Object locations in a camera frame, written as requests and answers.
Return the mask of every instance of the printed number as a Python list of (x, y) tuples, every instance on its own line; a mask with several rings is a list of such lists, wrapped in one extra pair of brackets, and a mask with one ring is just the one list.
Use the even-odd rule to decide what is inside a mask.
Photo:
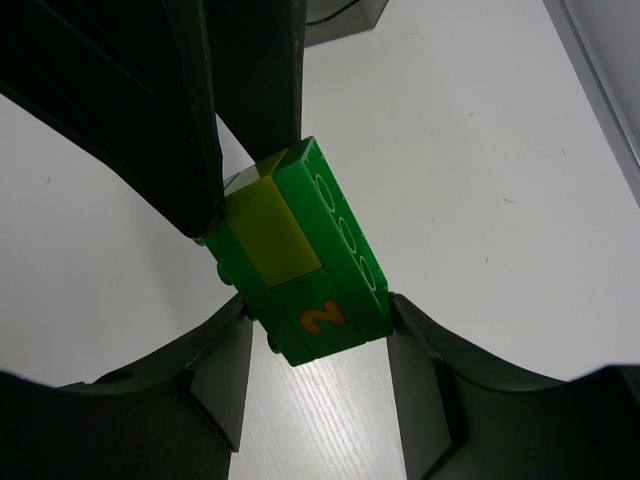
[(300, 325), (309, 333), (320, 333), (322, 331), (317, 325), (318, 320), (333, 323), (334, 325), (347, 323), (344, 313), (333, 300), (324, 302), (324, 310), (306, 310), (300, 315)]

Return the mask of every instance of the green plastic block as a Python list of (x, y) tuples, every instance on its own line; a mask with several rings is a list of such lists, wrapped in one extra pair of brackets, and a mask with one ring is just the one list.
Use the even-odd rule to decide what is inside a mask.
[(296, 366), (313, 360), (229, 228), (219, 225), (204, 238), (204, 243), (289, 364)]
[(313, 137), (272, 177), (364, 338), (390, 335), (387, 281)]
[(342, 301), (324, 270), (272, 288), (271, 293), (314, 357), (365, 343), (349, 305)]

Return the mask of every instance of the black curved plastic part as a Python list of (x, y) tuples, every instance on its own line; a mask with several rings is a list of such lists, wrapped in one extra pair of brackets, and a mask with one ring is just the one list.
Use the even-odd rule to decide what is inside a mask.
[(200, 327), (92, 385), (0, 373), (0, 477), (226, 479), (253, 323), (232, 299)]
[(635, 478), (640, 367), (561, 382), (516, 367), (392, 297), (387, 339), (407, 477)]
[(215, 111), (255, 160), (300, 139), (305, 13), (304, 0), (5, 0), (0, 92), (198, 238), (224, 216)]

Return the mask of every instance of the white surface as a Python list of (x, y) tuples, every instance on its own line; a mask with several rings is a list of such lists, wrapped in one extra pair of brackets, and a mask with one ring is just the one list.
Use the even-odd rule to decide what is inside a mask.
[[(640, 362), (640, 212), (542, 2), (393, 0), (305, 62), (304, 131), (394, 290), (548, 375)], [(0, 368), (93, 380), (232, 295), (99, 162), (0, 112)], [(256, 329), (231, 478), (404, 478), (384, 342), (292, 370)]]

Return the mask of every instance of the yellow lego brick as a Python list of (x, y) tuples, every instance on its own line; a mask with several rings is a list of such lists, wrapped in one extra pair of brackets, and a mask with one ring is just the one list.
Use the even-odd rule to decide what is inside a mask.
[(241, 172), (225, 192), (227, 226), (269, 288), (322, 266), (271, 178), (283, 154)]

